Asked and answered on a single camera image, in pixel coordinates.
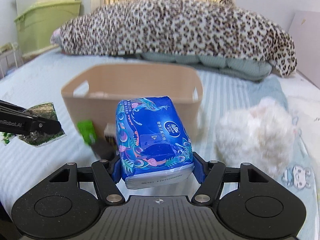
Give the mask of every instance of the pillow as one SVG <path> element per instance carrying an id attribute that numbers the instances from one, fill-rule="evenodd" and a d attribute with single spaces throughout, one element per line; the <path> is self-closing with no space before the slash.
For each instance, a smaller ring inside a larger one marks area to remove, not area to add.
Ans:
<path id="1" fill-rule="evenodd" d="M 103 5 L 60 29 L 68 54 L 174 55 L 275 61 L 281 76 L 296 67 L 291 36 L 265 17 L 200 0 L 131 0 Z"/>
<path id="2" fill-rule="evenodd" d="M 61 29 L 58 28 L 56 29 L 53 33 L 52 36 L 50 38 L 50 43 L 51 44 L 58 44 L 59 46 L 62 46 L 62 42 L 61 42 Z"/>

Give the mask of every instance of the mattress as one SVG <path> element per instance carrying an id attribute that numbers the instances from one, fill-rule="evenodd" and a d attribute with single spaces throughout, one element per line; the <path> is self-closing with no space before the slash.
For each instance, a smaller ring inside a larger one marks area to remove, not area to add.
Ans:
<path id="1" fill-rule="evenodd" d="M 43 54 L 18 69 L 0 82 L 0 99 L 25 108 L 44 102 L 53 102 L 57 117 L 66 136 L 46 146 L 33 147 L 14 138 L 8 145 L 0 144 L 0 201 L 10 214 L 14 202 L 39 181 L 67 162 L 78 166 L 90 166 L 96 161 L 91 148 L 77 133 L 60 94 L 61 87 L 75 75 L 96 64 L 123 62 L 123 58 L 99 56 L 67 56 L 59 50 Z M 200 107 L 198 140 L 193 150 L 205 160 L 218 159 L 214 147 L 214 125 L 223 114 L 231 109 L 247 108 L 257 104 L 265 96 L 274 97 L 286 109 L 287 100 L 276 77 L 260 83 L 231 78 L 228 76 L 198 71 L 204 87 L 204 98 Z M 295 143 L 295 156 L 308 155 L 302 152 L 299 141 Z M 318 238 L 317 204 L 314 176 L 309 178 L 312 187 L 308 195 L 292 187 L 307 207 L 307 219 L 299 233 L 300 240 Z M 285 186 L 281 178 L 278 182 Z M 118 185 L 125 198 L 129 195 L 188 195 L 191 197 L 199 187 L 194 176 L 178 184 L 141 190 L 128 190 L 123 181 Z M 223 194 L 235 189 L 227 184 Z M 90 184 L 82 186 L 92 191 Z"/>
<path id="2" fill-rule="evenodd" d="M 320 89 L 313 85 L 299 72 L 283 79 L 274 72 L 281 83 L 282 90 L 288 100 L 288 110 L 300 134 L 303 150 L 308 152 L 313 163 L 316 180 L 318 214 L 320 212 Z M 319 215 L 315 222 L 315 230 L 319 231 Z"/>

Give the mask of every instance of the white plush toy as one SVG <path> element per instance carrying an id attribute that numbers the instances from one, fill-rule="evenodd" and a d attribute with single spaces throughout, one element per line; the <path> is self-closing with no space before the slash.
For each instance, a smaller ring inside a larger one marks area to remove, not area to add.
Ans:
<path id="1" fill-rule="evenodd" d="M 294 138 L 291 116 L 273 98 L 228 112 L 216 125 L 218 152 L 228 167 L 249 162 L 272 178 L 292 160 Z"/>

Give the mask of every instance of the tissue pack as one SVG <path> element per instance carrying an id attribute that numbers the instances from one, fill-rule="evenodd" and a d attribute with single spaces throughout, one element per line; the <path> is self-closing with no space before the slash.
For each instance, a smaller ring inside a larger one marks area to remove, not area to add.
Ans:
<path id="1" fill-rule="evenodd" d="M 127 188 L 177 183 L 193 171 L 191 141 L 169 97 L 122 100 L 116 132 Z"/>

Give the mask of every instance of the storage box lid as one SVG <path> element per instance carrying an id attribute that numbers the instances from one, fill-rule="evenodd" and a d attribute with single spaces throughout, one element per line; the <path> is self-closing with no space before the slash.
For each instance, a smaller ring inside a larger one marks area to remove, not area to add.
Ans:
<path id="1" fill-rule="evenodd" d="M 72 4 L 81 4 L 81 0 L 55 0 L 50 2 L 41 2 L 36 3 L 28 8 L 23 14 L 19 15 L 14 22 L 17 23 L 20 21 L 23 17 L 25 17 L 26 14 L 29 14 L 30 12 L 39 9 L 39 8 L 46 8 L 46 7 L 54 7 L 59 5 L 72 5 Z"/>

